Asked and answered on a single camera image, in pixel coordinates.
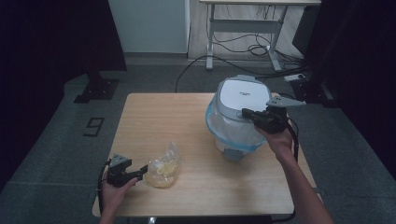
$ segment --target food in plastic bag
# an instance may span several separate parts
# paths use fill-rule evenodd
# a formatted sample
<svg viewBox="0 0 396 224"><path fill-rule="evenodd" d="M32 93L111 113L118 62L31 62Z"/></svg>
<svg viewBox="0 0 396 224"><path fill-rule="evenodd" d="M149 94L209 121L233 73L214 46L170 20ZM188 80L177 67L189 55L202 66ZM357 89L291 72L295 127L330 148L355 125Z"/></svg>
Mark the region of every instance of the food in plastic bag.
<svg viewBox="0 0 396 224"><path fill-rule="evenodd" d="M162 157L148 162L145 180L152 187L168 188L176 180L180 164L177 146L171 142Z"/></svg>

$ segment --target cord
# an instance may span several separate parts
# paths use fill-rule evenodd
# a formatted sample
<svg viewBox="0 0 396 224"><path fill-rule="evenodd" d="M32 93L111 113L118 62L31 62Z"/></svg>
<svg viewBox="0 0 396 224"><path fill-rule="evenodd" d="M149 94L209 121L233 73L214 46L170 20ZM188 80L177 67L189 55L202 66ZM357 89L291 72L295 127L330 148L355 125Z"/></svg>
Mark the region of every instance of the cord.
<svg viewBox="0 0 396 224"><path fill-rule="evenodd" d="M102 182L104 181L103 173L105 172L106 166L108 166L110 163L111 163L111 159L108 159L108 161L105 162L105 164L102 166L102 169L101 169L100 174L98 176L98 185L97 185L97 188L96 188L96 192L98 194L100 214L102 214L102 211L103 211L103 197L102 197Z"/></svg>
<svg viewBox="0 0 396 224"><path fill-rule="evenodd" d="M228 13L229 17L232 19L233 17L232 17L231 14L230 14L230 9L228 8L228 5L226 5L226 7L227 7L227 13ZM268 18L268 13L269 13L269 11L270 11L270 7L271 7L271 6L268 6L268 7L260 6L258 12L256 13L256 15L254 16L253 19L254 19L254 20L257 20L257 19L259 18L259 16L263 13L263 18L264 18L265 20L267 20L267 18ZM274 9L273 9L273 12L272 12L272 20L275 18L275 14L276 14L276 6L274 6ZM209 5L206 6L206 37L209 39L208 25L207 25L207 24L208 24L208 18L209 18ZM273 38L273 35L272 35L272 34L270 35L270 40L268 40L267 38L265 38L265 37L263 37L263 36L261 36L261 35L259 35L259 34L255 34L257 45L250 45L250 46L247 48L247 50L233 50L233 49L229 49L229 48L225 47L224 45L220 44L220 43L235 41L235 40L237 40L237 39L241 39L241 38L244 38L244 37L247 37L247 36L251 36L251 35L242 35L242 36L239 36L239 37L236 37L236 38L232 38L232 39L228 39L228 40L218 40L218 39L216 38L215 34L213 34L213 38L217 41L217 43L216 43L216 42L212 42L212 43L213 43L214 45L221 46L221 47L227 49L228 51L234 52L234 53L245 53L245 52L250 52L250 53L253 54L254 56L258 56L258 57L262 57L262 56L268 54L267 48L259 42L259 39L258 39L258 38L264 39L269 45L271 45L272 38ZM255 51L256 51L257 49L264 49L264 53L256 53ZM275 52L279 55L279 57L280 57L282 60L285 60L285 61L288 62L288 63L284 63L284 64L283 64L283 68L284 68L284 69L286 70L286 72L287 72L287 73L285 73L285 74L283 74L283 75L287 75L287 74L290 73L290 72L292 72L292 73L297 73L297 72L301 73L301 72L307 70L307 65L305 64L304 59L300 59L300 58L296 58L296 57L287 55L287 54L285 54L285 53L280 52L279 50L275 50ZM288 69L286 68L286 65L287 65L287 64L296 64L296 65L300 65L300 66L297 67L297 68L288 70ZM263 75L263 77L257 77L257 79L259 79L259 78L269 78L268 76L266 76L266 75L264 75L264 74L257 74L257 73L254 73L254 72L250 72L250 73L253 73L253 74L256 74L256 75Z"/></svg>
<svg viewBox="0 0 396 224"><path fill-rule="evenodd" d="M272 77L283 77L283 76L286 76L286 75L289 75L289 74L292 74L292 73L302 73L302 72L304 72L304 71L306 71L306 70L308 69L307 66L302 66L302 67L297 67L297 68L293 68L293 69L290 69L290 70L287 70L287 71L278 72L278 73L273 73L273 74L257 73L257 72L253 72L253 71L247 70L247 69L245 69L245 68L243 68L243 67L241 67L241 66L238 66L238 65L236 65L236 64L234 64L234 63L230 63L230 62L228 62L227 60L224 60L224 59L222 59L222 58L220 58L220 57L217 57L217 56L208 56L208 55L206 55L206 56L201 56L201 57L195 59L194 61L192 61L192 62L191 62L189 65L187 65L187 67L180 73L180 75L178 75L177 81L176 81L176 85L175 85L175 92L177 92L178 82L180 81L180 79L181 79L181 77L184 75L184 73L187 71L187 69L189 69L194 63L196 63L197 61L199 61L199 60L201 60L201 59L203 59L203 58L215 58L215 59L218 59L218 60L220 60L220 61L222 61L222 62L225 62L225 63L227 63L227 64L230 64L230 65L232 65L232 66L234 66L234 67L236 67L236 68L239 68L239 69L241 69L241 70L243 70L243 71L245 71L245 72L248 72L248 73L254 74L254 75L258 75L259 77L255 77L256 79L272 78Z"/></svg>
<svg viewBox="0 0 396 224"><path fill-rule="evenodd" d="M293 127L289 123L286 128L289 130L291 137L293 138L293 142L294 142L293 143L293 149L294 149L293 156L294 156L294 159L298 162L298 151L299 151L299 146L300 146L300 143L298 142L298 132L299 132L298 126L294 120L292 120L292 119L289 119L289 120L291 120L291 122L296 127L296 132L294 131ZM296 216L296 210L294 209L293 213L290 216L273 220L272 223L287 222L287 221L294 219L295 216Z"/></svg>

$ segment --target gray floor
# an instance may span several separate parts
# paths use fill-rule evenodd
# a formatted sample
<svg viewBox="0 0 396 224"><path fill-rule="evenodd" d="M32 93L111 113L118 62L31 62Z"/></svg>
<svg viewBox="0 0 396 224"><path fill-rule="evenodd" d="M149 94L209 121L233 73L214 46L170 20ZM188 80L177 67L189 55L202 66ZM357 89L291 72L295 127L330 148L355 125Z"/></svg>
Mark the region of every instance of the gray floor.
<svg viewBox="0 0 396 224"><path fill-rule="evenodd" d="M97 223L92 215L95 184L108 157L126 96L132 92L172 92L183 61L129 59L128 72L104 72L120 84L111 101L73 104L84 90L85 76L68 82L65 97L47 129L0 195L0 223ZM248 74L233 66L215 64L206 71L191 66L178 83L179 92L215 91L220 81ZM246 64L255 72L271 73L270 64ZM293 95L282 77L266 79L271 91ZM307 105L289 110L300 128L300 141L318 192L337 223L393 223L396 220L396 182L373 150L338 108ZM83 136L90 118L104 118L97 137ZM118 218L117 223L127 223ZM146 218L130 218L146 223Z"/></svg>

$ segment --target table leg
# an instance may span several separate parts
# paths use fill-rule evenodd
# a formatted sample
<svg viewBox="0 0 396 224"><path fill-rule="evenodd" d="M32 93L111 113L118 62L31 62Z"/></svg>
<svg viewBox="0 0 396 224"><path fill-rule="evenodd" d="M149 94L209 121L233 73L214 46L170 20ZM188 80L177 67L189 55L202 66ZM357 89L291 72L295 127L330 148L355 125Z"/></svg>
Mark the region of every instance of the table leg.
<svg viewBox="0 0 396 224"><path fill-rule="evenodd" d="M271 59L271 63L273 64L273 67L276 71L280 71L282 70L282 68L280 67L279 61L276 57L275 54L275 48L276 48L276 43L277 40L279 39L279 35L280 35L280 31L282 30L282 26L283 26L283 22L285 20L285 16L286 16L286 12L288 11L288 6L284 6L282 13L280 15L279 20L277 21L277 26L276 26L276 31L274 33L274 38L271 42L270 46L267 46L267 51L268 51L268 55L270 56Z"/></svg>
<svg viewBox="0 0 396 224"><path fill-rule="evenodd" d="M210 5L210 23L209 23L209 42L207 43L206 50L206 70L213 69L213 25L212 22L215 19L215 5Z"/></svg>

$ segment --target black cable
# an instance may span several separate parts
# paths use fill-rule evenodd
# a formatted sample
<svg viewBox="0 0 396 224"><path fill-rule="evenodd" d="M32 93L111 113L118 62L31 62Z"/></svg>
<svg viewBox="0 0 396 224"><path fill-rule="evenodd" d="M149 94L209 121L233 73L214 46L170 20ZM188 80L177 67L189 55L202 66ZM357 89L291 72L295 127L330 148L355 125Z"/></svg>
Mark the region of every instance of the black cable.
<svg viewBox="0 0 396 224"><path fill-rule="evenodd" d="M253 50L254 49L264 49L264 53L255 53ZM248 47L248 51L250 51L251 54L256 55L256 56L264 56L265 54L268 54L268 50L266 48L263 48L261 45L250 45Z"/></svg>
<svg viewBox="0 0 396 224"><path fill-rule="evenodd" d="M290 64L290 65L299 65L299 66L301 66L300 63L283 63L283 68L284 68L285 70L288 70L288 68L286 68L286 65L288 65L288 64Z"/></svg>
<svg viewBox="0 0 396 224"><path fill-rule="evenodd" d="M101 169L100 174L98 176L98 185L97 185L97 188L96 188L96 192L98 194L100 214L102 214L102 211L103 211L103 198L102 198L102 182L104 181L103 173L105 172L106 166L108 166L110 163L111 163L111 159L109 159L107 162L105 162L105 164L102 166L102 169Z"/></svg>
<svg viewBox="0 0 396 224"><path fill-rule="evenodd" d="M274 6L274 11L273 11L273 20L274 20L274 17L275 17L275 10L276 10L276 6Z"/></svg>
<svg viewBox="0 0 396 224"><path fill-rule="evenodd" d="M260 16L260 14L262 14L262 8L263 6L259 6L259 10L257 11L256 15L253 17L253 20L257 20Z"/></svg>
<svg viewBox="0 0 396 224"><path fill-rule="evenodd" d="M263 7L260 7L259 11L256 13L256 15L254 16L254 18L258 17L258 16L262 13L262 9L263 9ZM208 29L207 29L208 17L209 17L209 6L206 6L206 37L209 39L209 32L208 32ZM233 49L228 49L228 48L225 47L224 45L221 45L221 44L220 44L220 43L225 43L225 42L230 42L230 41L234 41L234 40L237 40L237 39L241 39L241 38L247 37L247 36L251 36L251 35L242 35L242 36L239 36L239 37L236 37L236 38L233 38L233 39L228 39L228 40L218 40L218 39L216 38L215 34L213 34L213 38L217 41L217 43L216 43L216 42L213 42L213 41L212 41L212 43L213 43L214 45L219 45L219 46L221 46L221 47L227 49L228 51L234 52L234 53L245 53L245 52L250 52L251 54L253 54L253 55L255 55L255 56L263 56L263 55L265 55L265 54L267 53L266 47L259 43L258 37L260 37L260 38L264 39L265 41L267 41L268 44L271 44L271 42L270 42L268 39L266 39L265 37L260 36L260 35L258 35L258 34L255 34L255 36L256 36L256 42L259 44L259 46L251 45L251 46L249 46L249 47L247 48L247 50L233 50ZM253 51L254 49L260 49L260 48L263 48L263 49L265 50L265 53L263 53L263 54L258 54L258 53L255 53L255 52Z"/></svg>
<svg viewBox="0 0 396 224"><path fill-rule="evenodd" d="M279 50L277 50L277 49L275 50L275 52L276 52L281 58L283 58L284 60L289 61L289 62L301 63L301 62L304 61L304 59L302 59L302 58L297 58L297 57L294 57L294 56L285 54L285 53L283 53L283 52L281 52L281 51L279 51Z"/></svg>
<svg viewBox="0 0 396 224"><path fill-rule="evenodd" d="M269 40L268 40L267 38L265 38L264 36L259 35L259 34L255 34L255 36L256 36L256 42L257 42L257 44L260 45L260 46L262 46L263 48L265 48L265 46L262 45L262 44L259 42L258 37L261 38L261 39L264 39L265 41L267 41L268 45L271 45L271 41L269 41Z"/></svg>
<svg viewBox="0 0 396 224"><path fill-rule="evenodd" d="M228 14L228 16L231 18L231 19L233 19L233 17L230 15L230 9L228 9L228 5L225 5L226 7L227 7L227 14Z"/></svg>
<svg viewBox="0 0 396 224"><path fill-rule="evenodd" d="M183 74L187 71L187 69L189 69L189 68L190 68L194 63L196 63L198 60L201 60L201 59L203 59L203 58L215 58L215 59L218 59L218 60L220 60L220 61L223 61L223 62L225 62L225 63L227 63L227 64L230 64L230 65L232 65L232 66L234 66L234 67L236 67L236 68L239 68L239 69L241 69L241 70L243 70L243 71L245 71L245 72L248 72L248 73L251 73L251 74L255 74L255 75L259 75L259 77L255 77L256 79L260 79L260 78L272 78L272 77L282 77L282 76L286 76L286 75L289 75L289 74L295 73L295 72L303 72L303 71L305 71L305 70L307 69L307 68L305 68L305 67L299 67L299 68L290 69L290 70L283 71L283 72L278 72L278 73L273 73L273 74L264 74L264 73L257 73L257 72L249 71L249 70L247 70L247 69L245 69L245 68L243 68L243 67L241 67L241 66L238 66L238 65L236 65L236 64L234 64L234 63L230 63L230 62L228 62L228 61L226 61L226 60L224 60L224 59L221 59L221 58L219 58L219 57L216 57L216 56L208 56L208 55L206 55L206 56L201 56L201 57L195 59L194 61L192 61L192 62L191 62L189 65L187 65L187 67L180 73L180 75L178 75L177 81L176 81L176 85L175 85L175 92L177 92L178 82L180 81L180 79L181 79L181 77L183 76Z"/></svg>
<svg viewBox="0 0 396 224"><path fill-rule="evenodd" d="M270 6L267 7L267 11L264 12L264 19L267 20L268 12L270 11Z"/></svg>
<svg viewBox="0 0 396 224"><path fill-rule="evenodd" d="M293 142L294 142L293 143L293 149L294 149L293 156L294 156L294 159L296 160L296 162L298 162L298 150L299 150L299 146L300 146L300 143L298 142L298 127L294 120L292 120L292 119L290 119L290 120L296 126L297 131L295 132L293 127L289 123L286 128L289 130L291 137L293 138ZM272 223L287 222L287 221L294 219L295 216L296 216L296 210L294 209L293 213L289 217L273 220Z"/></svg>

